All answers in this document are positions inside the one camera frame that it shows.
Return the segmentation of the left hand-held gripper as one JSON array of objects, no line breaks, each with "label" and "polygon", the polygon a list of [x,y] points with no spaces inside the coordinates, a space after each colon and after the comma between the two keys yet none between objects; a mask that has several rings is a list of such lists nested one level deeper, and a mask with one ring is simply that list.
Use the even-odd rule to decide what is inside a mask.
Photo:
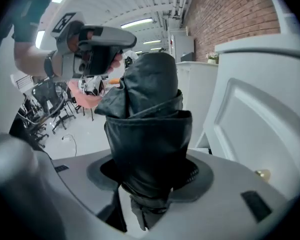
[{"label": "left hand-held gripper", "polygon": [[[69,50],[67,36],[73,21],[83,23],[78,47],[83,53],[88,52],[88,61]],[[117,53],[122,54],[124,49],[133,48],[137,43],[137,37],[124,29],[86,24],[83,14],[78,11],[65,13],[50,35],[55,39],[56,53],[61,59],[60,73],[55,75],[57,80],[104,75]]]}]

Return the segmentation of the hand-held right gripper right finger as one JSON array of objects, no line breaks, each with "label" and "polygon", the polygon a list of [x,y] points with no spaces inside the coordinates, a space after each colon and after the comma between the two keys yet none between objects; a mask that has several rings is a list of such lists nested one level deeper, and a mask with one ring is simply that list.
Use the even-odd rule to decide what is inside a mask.
[{"label": "hand-held right gripper right finger", "polygon": [[[150,231],[142,231],[131,210],[130,195],[119,189],[126,235],[132,240],[257,240],[276,223],[288,200],[242,164],[189,149],[188,155],[207,163],[214,174],[209,190],[190,203],[173,203]],[[241,194],[255,191],[271,214],[257,222]]]}]

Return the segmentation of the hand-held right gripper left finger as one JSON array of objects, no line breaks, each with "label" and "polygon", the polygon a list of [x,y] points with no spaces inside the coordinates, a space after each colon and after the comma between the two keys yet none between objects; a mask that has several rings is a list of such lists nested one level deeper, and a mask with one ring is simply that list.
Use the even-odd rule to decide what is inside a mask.
[{"label": "hand-held right gripper left finger", "polygon": [[0,195],[19,227],[15,239],[118,240],[108,225],[113,193],[87,177],[80,158],[57,171],[57,161],[26,142],[0,135]]}]

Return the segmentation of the person's left hand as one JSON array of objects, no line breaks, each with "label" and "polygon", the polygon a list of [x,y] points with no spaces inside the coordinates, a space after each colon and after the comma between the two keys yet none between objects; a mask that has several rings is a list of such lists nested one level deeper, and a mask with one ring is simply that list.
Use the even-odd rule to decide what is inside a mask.
[{"label": "person's left hand", "polygon": [[[72,21],[69,25],[69,32],[67,34],[67,45],[69,50],[76,55],[80,55],[84,61],[89,60],[88,52],[83,52],[80,50],[79,43],[79,35],[81,28],[84,24],[81,21],[75,20]],[[106,74],[109,74],[114,71],[114,69],[119,68],[121,65],[121,60],[123,56],[120,53],[117,53],[114,59],[112,60]]]}]

